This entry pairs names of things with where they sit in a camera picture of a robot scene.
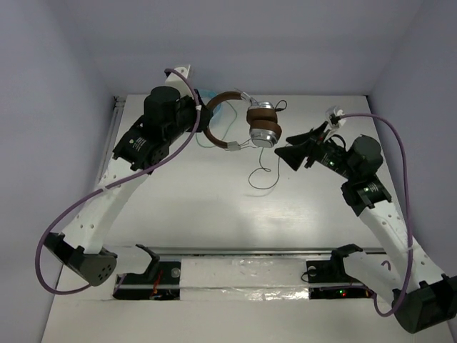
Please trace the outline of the brown silver headphones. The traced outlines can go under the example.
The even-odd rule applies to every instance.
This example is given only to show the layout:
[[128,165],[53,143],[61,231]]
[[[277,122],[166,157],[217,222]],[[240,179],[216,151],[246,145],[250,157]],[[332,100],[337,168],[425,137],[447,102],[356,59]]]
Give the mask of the brown silver headphones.
[[278,124],[278,109],[269,101],[258,101],[243,91],[225,91],[215,96],[209,103],[212,110],[225,101],[247,101],[246,122],[249,125],[251,142],[260,148],[274,147],[282,135],[282,128]]

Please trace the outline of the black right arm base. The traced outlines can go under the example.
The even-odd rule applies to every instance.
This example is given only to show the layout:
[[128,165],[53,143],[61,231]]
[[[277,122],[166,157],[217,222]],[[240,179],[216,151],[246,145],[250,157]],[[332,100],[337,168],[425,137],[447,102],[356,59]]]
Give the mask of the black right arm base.
[[308,260],[301,281],[311,300],[371,299],[373,292],[331,260]]

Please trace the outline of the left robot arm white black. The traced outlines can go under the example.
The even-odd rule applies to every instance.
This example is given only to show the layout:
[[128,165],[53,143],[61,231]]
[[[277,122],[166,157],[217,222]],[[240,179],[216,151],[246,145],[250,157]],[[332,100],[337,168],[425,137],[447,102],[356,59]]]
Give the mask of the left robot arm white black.
[[[52,294],[41,272],[43,249],[85,282],[83,289],[103,284],[113,273],[117,255],[104,240],[133,193],[151,173],[180,154],[189,139],[203,131],[212,117],[196,89],[183,94],[173,86],[158,86],[144,99],[142,115],[120,136],[107,169],[92,193],[72,204],[45,230],[36,248],[35,272]],[[175,151],[171,145],[186,135]]]

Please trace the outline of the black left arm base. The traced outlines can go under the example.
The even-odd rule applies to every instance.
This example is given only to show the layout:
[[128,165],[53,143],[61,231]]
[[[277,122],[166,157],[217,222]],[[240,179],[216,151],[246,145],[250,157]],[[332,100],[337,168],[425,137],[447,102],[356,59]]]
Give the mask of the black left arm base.
[[118,274],[113,298],[126,301],[174,301],[180,300],[181,260],[161,260],[150,248],[137,244],[151,261],[142,273]]

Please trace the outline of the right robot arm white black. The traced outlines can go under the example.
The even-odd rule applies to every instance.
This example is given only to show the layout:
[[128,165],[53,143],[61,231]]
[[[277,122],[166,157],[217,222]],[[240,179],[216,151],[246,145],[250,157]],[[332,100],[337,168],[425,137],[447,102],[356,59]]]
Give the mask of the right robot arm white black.
[[456,278],[449,277],[428,257],[402,220],[387,188],[376,175],[383,163],[381,145],[360,135],[349,148],[329,136],[326,124],[305,134],[290,136],[276,155],[294,171],[319,163],[345,178],[343,198],[371,230],[390,259],[389,267],[372,260],[355,244],[332,251],[329,265],[316,275],[332,275],[362,283],[375,300],[391,305],[393,315],[409,333],[416,333],[456,317]]

